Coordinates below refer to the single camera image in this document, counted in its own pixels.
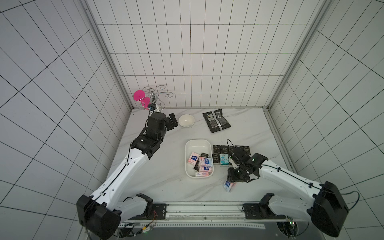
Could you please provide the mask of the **small pink tissue pack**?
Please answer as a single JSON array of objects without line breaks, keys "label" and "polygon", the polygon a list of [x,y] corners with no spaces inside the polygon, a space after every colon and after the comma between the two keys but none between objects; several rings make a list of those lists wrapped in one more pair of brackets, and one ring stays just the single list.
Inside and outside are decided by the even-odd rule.
[{"label": "small pink tissue pack", "polygon": [[235,185],[236,183],[232,183],[229,180],[226,180],[223,184],[223,187],[229,193]]}]

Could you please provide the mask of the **teal tissue pack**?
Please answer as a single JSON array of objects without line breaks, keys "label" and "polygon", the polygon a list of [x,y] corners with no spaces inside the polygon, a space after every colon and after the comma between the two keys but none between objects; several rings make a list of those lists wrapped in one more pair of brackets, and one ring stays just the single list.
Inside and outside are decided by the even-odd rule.
[{"label": "teal tissue pack", "polygon": [[220,154],[220,165],[221,166],[229,166],[229,155],[228,154]]}]

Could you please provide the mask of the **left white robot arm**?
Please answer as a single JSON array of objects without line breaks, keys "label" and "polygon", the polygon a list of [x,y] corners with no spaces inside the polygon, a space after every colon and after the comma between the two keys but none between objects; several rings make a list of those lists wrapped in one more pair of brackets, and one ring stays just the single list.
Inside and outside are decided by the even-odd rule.
[{"label": "left white robot arm", "polygon": [[126,157],[106,181],[90,196],[82,195],[76,203],[78,219],[88,234],[101,240],[113,236],[119,225],[129,219],[155,217],[153,199],[137,194],[120,202],[129,181],[160,148],[168,131],[178,126],[175,114],[152,111],[146,126],[129,146]]}]

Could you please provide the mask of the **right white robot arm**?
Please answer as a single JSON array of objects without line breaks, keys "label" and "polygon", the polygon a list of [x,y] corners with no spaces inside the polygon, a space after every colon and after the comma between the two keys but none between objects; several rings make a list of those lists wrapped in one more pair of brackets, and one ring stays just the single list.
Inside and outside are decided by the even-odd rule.
[{"label": "right white robot arm", "polygon": [[225,183],[250,183],[256,179],[269,180],[296,195],[295,199],[267,193],[256,204],[244,204],[246,219],[290,220],[312,223],[322,233],[337,238],[340,235],[350,208],[343,194],[331,182],[323,184],[301,177],[280,167],[261,154],[250,156],[243,147],[234,147],[230,159],[236,165],[228,169]]}]

